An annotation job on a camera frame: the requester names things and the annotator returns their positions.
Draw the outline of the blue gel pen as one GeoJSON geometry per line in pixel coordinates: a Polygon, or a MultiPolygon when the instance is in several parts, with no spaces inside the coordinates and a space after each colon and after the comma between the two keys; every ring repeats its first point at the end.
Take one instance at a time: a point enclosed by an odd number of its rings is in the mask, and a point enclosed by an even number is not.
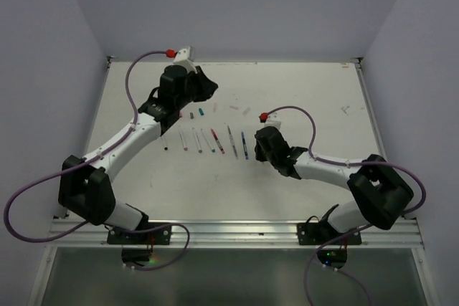
{"type": "Polygon", "coordinates": [[[247,142],[246,142],[246,139],[245,139],[245,133],[243,131],[241,131],[241,141],[242,141],[242,147],[243,147],[245,160],[249,160],[247,142]]]}

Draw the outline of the dark purple gel pen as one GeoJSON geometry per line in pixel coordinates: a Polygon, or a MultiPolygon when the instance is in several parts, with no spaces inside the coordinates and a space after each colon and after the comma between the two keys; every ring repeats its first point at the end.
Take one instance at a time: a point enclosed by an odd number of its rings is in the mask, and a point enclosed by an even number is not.
{"type": "Polygon", "coordinates": [[[238,152],[237,152],[237,148],[236,148],[236,145],[235,145],[235,140],[234,140],[234,137],[232,135],[232,131],[231,131],[231,128],[229,125],[227,125],[227,132],[228,132],[228,136],[229,136],[229,141],[230,141],[230,145],[232,147],[232,151],[235,155],[235,158],[238,159],[238,152]]]}

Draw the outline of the green capped white marker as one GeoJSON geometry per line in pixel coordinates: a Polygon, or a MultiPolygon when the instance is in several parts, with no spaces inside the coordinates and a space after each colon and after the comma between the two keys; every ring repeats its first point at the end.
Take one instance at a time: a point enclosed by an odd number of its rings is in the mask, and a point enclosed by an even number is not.
{"type": "Polygon", "coordinates": [[[207,147],[209,148],[209,150],[210,150],[212,153],[215,153],[216,150],[215,150],[214,146],[212,145],[212,143],[211,143],[211,141],[210,141],[208,135],[205,133],[204,129],[201,128],[200,131],[201,131],[201,134],[202,134],[202,136],[203,136],[203,139],[204,139],[204,141],[205,141],[207,147]]]}

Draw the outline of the red gel pen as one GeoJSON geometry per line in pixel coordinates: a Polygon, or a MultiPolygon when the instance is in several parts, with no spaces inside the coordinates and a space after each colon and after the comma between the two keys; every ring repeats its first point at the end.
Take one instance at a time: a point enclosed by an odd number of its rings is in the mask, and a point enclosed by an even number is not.
{"type": "Polygon", "coordinates": [[[214,140],[215,140],[215,142],[217,144],[217,147],[218,147],[219,151],[221,152],[221,154],[224,155],[225,154],[225,150],[224,150],[224,148],[223,148],[223,146],[222,146],[222,144],[221,144],[221,142],[220,142],[220,140],[219,140],[219,138],[217,136],[216,131],[213,128],[211,128],[211,134],[212,134],[212,137],[214,138],[214,140]]]}

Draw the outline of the grey capped white marker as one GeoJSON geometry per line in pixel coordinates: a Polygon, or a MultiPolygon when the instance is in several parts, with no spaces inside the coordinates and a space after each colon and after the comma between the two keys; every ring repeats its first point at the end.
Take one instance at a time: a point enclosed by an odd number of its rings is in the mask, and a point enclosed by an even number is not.
{"type": "Polygon", "coordinates": [[[203,152],[202,145],[200,143],[199,135],[198,135],[198,132],[197,132],[195,127],[192,128],[192,132],[193,132],[193,136],[194,136],[194,142],[195,142],[196,147],[197,147],[197,151],[198,151],[198,153],[202,153],[203,152]]]}

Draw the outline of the pink capped white marker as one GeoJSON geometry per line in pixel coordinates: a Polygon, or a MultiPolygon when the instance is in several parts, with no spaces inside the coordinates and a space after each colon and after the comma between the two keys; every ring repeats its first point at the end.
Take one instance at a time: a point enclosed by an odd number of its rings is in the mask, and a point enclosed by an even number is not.
{"type": "Polygon", "coordinates": [[[187,145],[185,132],[184,132],[184,129],[181,126],[179,126],[179,137],[180,137],[180,140],[181,140],[182,148],[184,149],[184,151],[188,151],[189,148],[188,148],[188,145],[187,145]]]}

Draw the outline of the black white marker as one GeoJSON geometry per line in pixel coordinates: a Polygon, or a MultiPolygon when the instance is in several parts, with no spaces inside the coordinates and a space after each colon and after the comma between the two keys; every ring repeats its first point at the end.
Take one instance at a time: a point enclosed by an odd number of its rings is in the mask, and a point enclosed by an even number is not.
{"type": "Polygon", "coordinates": [[[168,150],[169,149],[169,147],[167,145],[167,142],[166,142],[166,139],[163,136],[161,136],[161,143],[162,143],[162,146],[163,146],[164,150],[168,150]]]}

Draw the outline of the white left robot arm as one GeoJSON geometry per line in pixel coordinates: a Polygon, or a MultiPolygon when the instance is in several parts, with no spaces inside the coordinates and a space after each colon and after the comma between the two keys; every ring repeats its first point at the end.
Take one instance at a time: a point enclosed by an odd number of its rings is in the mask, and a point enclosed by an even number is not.
{"type": "Polygon", "coordinates": [[[112,183],[138,153],[179,120],[184,107],[207,101],[217,88],[201,67],[166,67],[159,86],[140,107],[134,107],[133,118],[120,132],[86,156],[69,156],[63,162],[59,204],[95,226],[121,229],[133,243],[144,242],[148,216],[117,201],[112,183]]]}

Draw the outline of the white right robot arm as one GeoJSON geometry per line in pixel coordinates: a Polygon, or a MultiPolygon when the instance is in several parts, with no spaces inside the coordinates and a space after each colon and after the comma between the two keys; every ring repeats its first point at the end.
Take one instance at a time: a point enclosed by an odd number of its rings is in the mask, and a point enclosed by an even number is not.
{"type": "Polygon", "coordinates": [[[309,149],[290,146],[281,132],[267,126],[255,133],[255,156],[282,176],[320,181],[350,191],[353,200],[332,206],[318,222],[322,240],[336,243],[348,231],[372,225],[391,229],[414,192],[383,157],[363,161],[314,158],[309,149]]]}

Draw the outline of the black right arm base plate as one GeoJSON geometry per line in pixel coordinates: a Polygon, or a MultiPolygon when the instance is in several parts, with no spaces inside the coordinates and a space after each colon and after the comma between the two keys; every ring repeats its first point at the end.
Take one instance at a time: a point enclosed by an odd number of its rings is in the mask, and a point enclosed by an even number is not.
{"type": "Polygon", "coordinates": [[[296,224],[296,234],[298,243],[301,246],[321,246],[333,239],[332,245],[337,245],[337,249],[320,249],[316,254],[316,260],[326,267],[341,269],[348,259],[349,246],[359,246],[362,244],[361,234],[352,234],[346,238],[337,240],[340,233],[331,227],[325,220],[319,220],[317,216],[310,216],[306,221],[296,224]]]}

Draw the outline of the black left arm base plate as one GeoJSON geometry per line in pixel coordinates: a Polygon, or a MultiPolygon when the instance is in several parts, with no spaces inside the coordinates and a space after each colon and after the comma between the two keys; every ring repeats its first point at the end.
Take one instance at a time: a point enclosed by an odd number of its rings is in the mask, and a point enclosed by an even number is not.
{"type": "Polygon", "coordinates": [[[121,245],[122,263],[131,269],[146,268],[155,263],[153,249],[170,245],[171,225],[162,222],[148,222],[141,225],[142,233],[130,233],[113,228],[108,232],[107,243],[121,245]]]}

